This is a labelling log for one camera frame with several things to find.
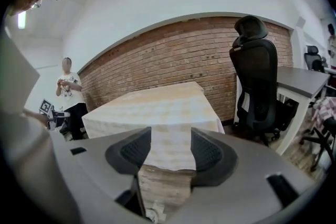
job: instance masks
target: black hair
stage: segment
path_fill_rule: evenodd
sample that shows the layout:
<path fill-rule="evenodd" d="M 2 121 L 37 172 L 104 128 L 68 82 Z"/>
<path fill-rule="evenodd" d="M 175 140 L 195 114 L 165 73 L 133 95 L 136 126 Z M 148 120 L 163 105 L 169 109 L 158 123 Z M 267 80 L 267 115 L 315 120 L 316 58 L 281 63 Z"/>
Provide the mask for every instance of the black hair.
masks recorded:
<path fill-rule="evenodd" d="M 335 29 L 332 24 L 328 24 L 328 30 L 331 35 L 335 35 Z"/>
<path fill-rule="evenodd" d="M 70 59 L 69 57 L 64 58 L 63 61 L 64 61 L 65 59 L 69 59 L 69 60 L 70 60 L 70 64 L 72 64 L 72 61 L 71 61 L 71 59 Z"/>

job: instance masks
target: brick wall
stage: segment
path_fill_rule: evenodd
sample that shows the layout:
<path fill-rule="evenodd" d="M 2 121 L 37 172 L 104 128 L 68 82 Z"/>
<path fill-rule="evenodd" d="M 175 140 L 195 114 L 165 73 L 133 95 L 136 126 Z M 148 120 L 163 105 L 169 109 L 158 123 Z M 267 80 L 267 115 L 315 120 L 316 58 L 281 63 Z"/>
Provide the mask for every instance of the brick wall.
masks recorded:
<path fill-rule="evenodd" d="M 229 57 L 238 18 L 211 17 L 166 25 L 128 40 L 79 75 L 88 109 L 131 91 L 196 81 L 221 120 L 234 117 L 235 69 Z M 288 31 L 266 23 L 278 66 L 292 66 Z"/>

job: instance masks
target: chair headrest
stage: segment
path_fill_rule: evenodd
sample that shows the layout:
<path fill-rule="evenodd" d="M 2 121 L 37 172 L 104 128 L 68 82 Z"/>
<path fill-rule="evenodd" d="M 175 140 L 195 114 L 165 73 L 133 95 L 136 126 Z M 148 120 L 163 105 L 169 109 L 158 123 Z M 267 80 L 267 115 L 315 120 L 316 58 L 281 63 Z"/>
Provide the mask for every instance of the chair headrest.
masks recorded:
<path fill-rule="evenodd" d="M 235 24 L 235 29 L 239 37 L 233 42 L 233 48 L 239 47 L 243 43 L 252 40 L 262 39 L 268 34 L 266 25 L 252 15 L 239 19 Z"/>
<path fill-rule="evenodd" d="M 307 45 L 307 53 L 310 55 L 316 55 L 319 53 L 319 49 L 316 46 Z"/>

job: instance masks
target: white t-shirt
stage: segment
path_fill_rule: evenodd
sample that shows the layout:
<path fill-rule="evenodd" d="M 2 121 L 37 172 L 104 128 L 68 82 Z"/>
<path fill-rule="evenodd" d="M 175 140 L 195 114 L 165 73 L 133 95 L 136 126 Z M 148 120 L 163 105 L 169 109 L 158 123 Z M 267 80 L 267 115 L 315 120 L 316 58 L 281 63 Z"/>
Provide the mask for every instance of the white t-shirt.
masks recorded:
<path fill-rule="evenodd" d="M 336 38 L 330 36 L 328 43 L 328 50 L 330 51 L 330 65 L 336 67 Z"/>
<path fill-rule="evenodd" d="M 69 81 L 81 86 L 80 78 L 76 73 L 71 72 L 68 75 L 62 75 L 59 79 L 63 79 L 65 81 Z M 78 103 L 85 103 L 83 95 L 80 91 L 75 91 L 71 89 L 69 86 L 61 86 L 61 95 L 59 96 L 62 99 L 63 110 L 73 107 Z"/>

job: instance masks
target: person in white t-shirt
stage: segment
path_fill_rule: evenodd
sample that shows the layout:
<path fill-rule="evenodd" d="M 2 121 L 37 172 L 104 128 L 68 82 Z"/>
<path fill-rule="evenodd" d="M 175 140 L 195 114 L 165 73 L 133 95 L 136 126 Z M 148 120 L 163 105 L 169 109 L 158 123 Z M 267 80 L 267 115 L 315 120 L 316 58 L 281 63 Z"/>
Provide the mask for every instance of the person in white t-shirt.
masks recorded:
<path fill-rule="evenodd" d="M 74 140 L 83 139 L 80 128 L 83 127 L 82 117 L 88 113 L 79 76 L 71 72 L 71 59 L 62 62 L 63 75 L 57 80 L 56 95 L 62 98 L 63 110 L 70 113 L 68 126 Z"/>
<path fill-rule="evenodd" d="M 332 24 L 328 24 L 330 37 L 328 39 L 328 53 L 330 55 L 330 67 L 336 69 L 336 36 L 335 29 Z"/>

